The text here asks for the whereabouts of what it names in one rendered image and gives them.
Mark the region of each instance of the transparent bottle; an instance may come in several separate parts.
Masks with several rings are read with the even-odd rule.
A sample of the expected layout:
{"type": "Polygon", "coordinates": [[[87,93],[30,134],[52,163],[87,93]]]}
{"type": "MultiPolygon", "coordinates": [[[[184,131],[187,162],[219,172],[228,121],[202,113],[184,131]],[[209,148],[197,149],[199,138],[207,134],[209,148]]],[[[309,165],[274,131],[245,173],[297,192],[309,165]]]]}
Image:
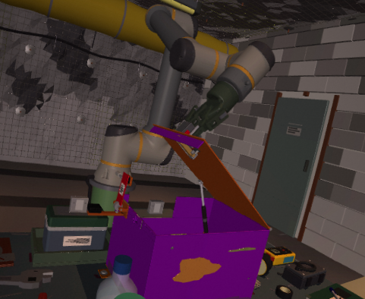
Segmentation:
{"type": "Polygon", "coordinates": [[[132,259],[129,256],[116,256],[112,277],[108,277],[100,283],[96,299],[115,299],[118,295],[124,293],[136,294],[137,286],[130,278],[131,265],[132,259]]]}

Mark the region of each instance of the door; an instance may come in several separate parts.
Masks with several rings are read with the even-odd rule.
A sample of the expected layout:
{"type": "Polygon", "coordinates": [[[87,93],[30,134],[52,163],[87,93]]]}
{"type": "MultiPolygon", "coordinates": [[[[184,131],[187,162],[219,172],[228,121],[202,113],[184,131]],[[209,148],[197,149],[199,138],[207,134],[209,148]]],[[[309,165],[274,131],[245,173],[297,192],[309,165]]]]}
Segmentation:
{"type": "Polygon", "coordinates": [[[309,187],[329,101],[279,98],[254,207],[294,237],[309,187]]]}

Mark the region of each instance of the door handle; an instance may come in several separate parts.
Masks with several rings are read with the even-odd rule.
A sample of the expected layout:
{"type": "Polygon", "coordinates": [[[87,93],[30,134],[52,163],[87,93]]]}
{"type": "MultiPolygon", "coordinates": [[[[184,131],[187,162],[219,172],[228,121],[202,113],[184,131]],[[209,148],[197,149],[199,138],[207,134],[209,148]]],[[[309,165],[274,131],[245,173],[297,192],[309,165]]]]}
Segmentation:
{"type": "Polygon", "coordinates": [[[306,160],[306,162],[304,163],[304,168],[303,168],[303,172],[307,172],[308,170],[308,165],[310,164],[310,160],[306,160]]]}

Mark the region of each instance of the wrench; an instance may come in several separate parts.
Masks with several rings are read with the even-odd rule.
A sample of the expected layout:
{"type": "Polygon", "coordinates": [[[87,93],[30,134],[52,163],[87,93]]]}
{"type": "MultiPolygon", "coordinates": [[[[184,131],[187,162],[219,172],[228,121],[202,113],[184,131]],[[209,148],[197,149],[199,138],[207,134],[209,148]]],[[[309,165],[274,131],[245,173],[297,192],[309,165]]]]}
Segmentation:
{"type": "Polygon", "coordinates": [[[53,277],[52,270],[27,270],[16,276],[0,276],[0,285],[17,285],[19,288],[39,288],[42,283],[48,283],[53,277]]]}

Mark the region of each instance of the open box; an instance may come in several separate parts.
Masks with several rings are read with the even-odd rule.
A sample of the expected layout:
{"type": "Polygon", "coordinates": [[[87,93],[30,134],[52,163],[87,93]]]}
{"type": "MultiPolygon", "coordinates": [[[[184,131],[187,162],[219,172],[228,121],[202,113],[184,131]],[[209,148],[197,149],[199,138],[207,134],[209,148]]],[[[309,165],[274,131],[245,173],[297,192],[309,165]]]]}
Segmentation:
{"type": "Polygon", "coordinates": [[[251,298],[269,230],[218,200],[205,203],[208,234],[201,198],[177,197],[172,218],[140,218],[131,208],[127,219],[115,217],[107,267],[130,256],[145,299],[251,298]]]}

